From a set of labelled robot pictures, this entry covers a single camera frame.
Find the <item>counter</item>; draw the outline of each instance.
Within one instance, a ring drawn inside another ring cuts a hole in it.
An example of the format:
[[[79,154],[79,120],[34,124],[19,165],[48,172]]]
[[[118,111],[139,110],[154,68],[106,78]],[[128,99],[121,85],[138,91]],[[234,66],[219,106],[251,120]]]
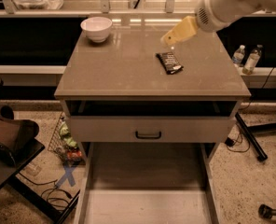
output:
[[[247,87],[215,33],[177,44],[172,52],[184,70],[167,75],[156,53],[170,51],[159,39],[177,18],[112,16],[104,43],[80,36],[55,92],[72,136],[90,142],[75,223],[139,222],[144,208],[146,223],[162,214],[187,223],[196,213],[198,223],[219,223],[208,163],[250,96]],[[175,200],[180,219],[169,208]],[[148,205],[156,201],[158,210]],[[120,216],[122,206],[129,208]]]

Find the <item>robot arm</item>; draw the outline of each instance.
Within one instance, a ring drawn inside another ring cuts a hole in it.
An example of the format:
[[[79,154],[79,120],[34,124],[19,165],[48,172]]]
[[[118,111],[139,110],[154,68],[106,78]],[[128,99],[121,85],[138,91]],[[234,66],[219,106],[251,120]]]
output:
[[[263,8],[276,12],[276,0],[201,0],[196,20],[203,31],[218,31]]]

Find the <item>bottle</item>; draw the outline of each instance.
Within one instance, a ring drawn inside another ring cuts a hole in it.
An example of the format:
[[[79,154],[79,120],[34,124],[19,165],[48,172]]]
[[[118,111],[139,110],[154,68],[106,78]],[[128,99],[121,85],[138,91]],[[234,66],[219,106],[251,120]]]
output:
[[[255,69],[261,54],[262,54],[262,45],[257,45],[256,48],[252,49],[248,60],[245,64],[245,66],[242,69],[242,72],[246,75],[251,75],[253,73],[253,70]]]
[[[240,45],[240,47],[234,52],[234,54],[232,56],[233,64],[237,68],[241,66],[242,59],[245,55],[244,48],[245,48],[244,45]]]

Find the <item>white drawer front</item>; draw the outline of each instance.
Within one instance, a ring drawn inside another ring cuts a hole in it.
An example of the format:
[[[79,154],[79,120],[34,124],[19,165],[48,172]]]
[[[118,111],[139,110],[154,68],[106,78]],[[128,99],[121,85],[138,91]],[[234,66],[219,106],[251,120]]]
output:
[[[71,117],[67,124],[77,142],[224,142],[235,119]]]

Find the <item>ceramic bowl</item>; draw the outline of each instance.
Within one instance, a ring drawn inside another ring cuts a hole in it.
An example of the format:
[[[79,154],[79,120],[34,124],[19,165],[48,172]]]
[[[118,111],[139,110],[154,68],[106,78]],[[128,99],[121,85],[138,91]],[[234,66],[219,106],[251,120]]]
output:
[[[81,28],[88,39],[101,43],[110,35],[112,21],[105,17],[92,17],[83,20]]]

